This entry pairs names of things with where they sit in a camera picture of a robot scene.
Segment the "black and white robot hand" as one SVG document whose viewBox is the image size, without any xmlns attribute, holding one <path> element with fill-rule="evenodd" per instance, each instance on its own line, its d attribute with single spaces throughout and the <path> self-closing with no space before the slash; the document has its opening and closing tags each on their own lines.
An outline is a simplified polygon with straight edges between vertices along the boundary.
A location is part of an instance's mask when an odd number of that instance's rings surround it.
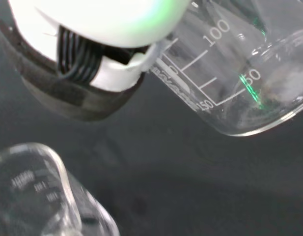
<svg viewBox="0 0 303 236">
<path fill-rule="evenodd" d="M 0 44 L 51 111 L 94 122 L 119 110 L 169 44 L 188 0 L 10 0 Z"/>
</svg>

